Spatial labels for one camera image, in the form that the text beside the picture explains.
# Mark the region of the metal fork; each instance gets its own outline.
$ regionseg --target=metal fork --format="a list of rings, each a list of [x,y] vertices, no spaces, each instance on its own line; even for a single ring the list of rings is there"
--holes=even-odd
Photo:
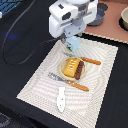
[[[89,89],[87,87],[85,87],[83,85],[80,85],[80,84],[77,84],[75,82],[72,82],[70,80],[64,80],[61,77],[55,75],[54,73],[49,72],[48,77],[51,78],[51,79],[53,79],[53,80],[65,82],[65,83],[67,83],[67,84],[69,84],[69,85],[71,85],[73,87],[76,87],[78,89],[81,89],[83,91],[89,91]]]

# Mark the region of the placemat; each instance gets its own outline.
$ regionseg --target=placemat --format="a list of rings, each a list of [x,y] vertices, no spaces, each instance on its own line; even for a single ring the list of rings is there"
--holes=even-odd
[[[94,128],[118,48],[96,41],[79,39],[80,47],[72,54],[101,61],[101,65],[86,62],[86,76],[77,81],[77,83],[87,86],[89,92],[47,77],[49,72],[60,76],[58,65],[67,57],[62,54],[62,51],[71,53],[59,40],[17,98],[78,128]],[[63,113],[58,111],[56,105],[61,86],[66,87],[66,106]]]

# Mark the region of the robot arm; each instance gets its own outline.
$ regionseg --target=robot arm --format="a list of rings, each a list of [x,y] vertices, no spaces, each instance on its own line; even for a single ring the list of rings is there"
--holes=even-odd
[[[49,33],[54,37],[69,38],[82,33],[94,21],[98,0],[58,0],[49,7]]]

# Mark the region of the black wire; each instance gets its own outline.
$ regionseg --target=black wire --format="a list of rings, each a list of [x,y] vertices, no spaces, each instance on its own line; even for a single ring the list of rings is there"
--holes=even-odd
[[[23,64],[24,62],[26,62],[34,53],[35,51],[41,46],[43,45],[44,43],[49,43],[49,42],[52,42],[52,41],[55,41],[55,40],[58,40],[60,38],[56,38],[56,39],[52,39],[52,40],[47,40],[47,41],[44,41],[42,43],[40,43],[38,46],[36,46],[33,51],[29,54],[29,56],[23,60],[22,62],[20,63],[17,63],[17,64],[11,64],[9,62],[6,61],[6,58],[5,58],[5,43],[6,43],[6,40],[7,40],[7,37],[8,35],[10,34],[11,30],[14,28],[15,24],[19,21],[19,19],[31,8],[31,6],[34,4],[35,0],[33,0],[33,2],[30,4],[30,6],[14,21],[14,23],[11,25],[11,27],[9,28],[8,32],[6,33],[6,36],[4,38],[4,41],[2,43],[2,55],[3,55],[3,60],[4,62],[9,65],[9,66],[17,66],[17,65],[20,65],[20,64]]]
[[[6,2],[2,2],[0,1],[0,3],[18,3],[18,2],[24,2],[26,0],[18,0],[18,1],[6,1]]]

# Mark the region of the toy bread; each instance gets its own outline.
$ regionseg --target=toy bread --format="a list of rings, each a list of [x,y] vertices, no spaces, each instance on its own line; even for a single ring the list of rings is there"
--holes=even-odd
[[[63,74],[65,76],[74,78],[79,62],[79,59],[70,57]]]

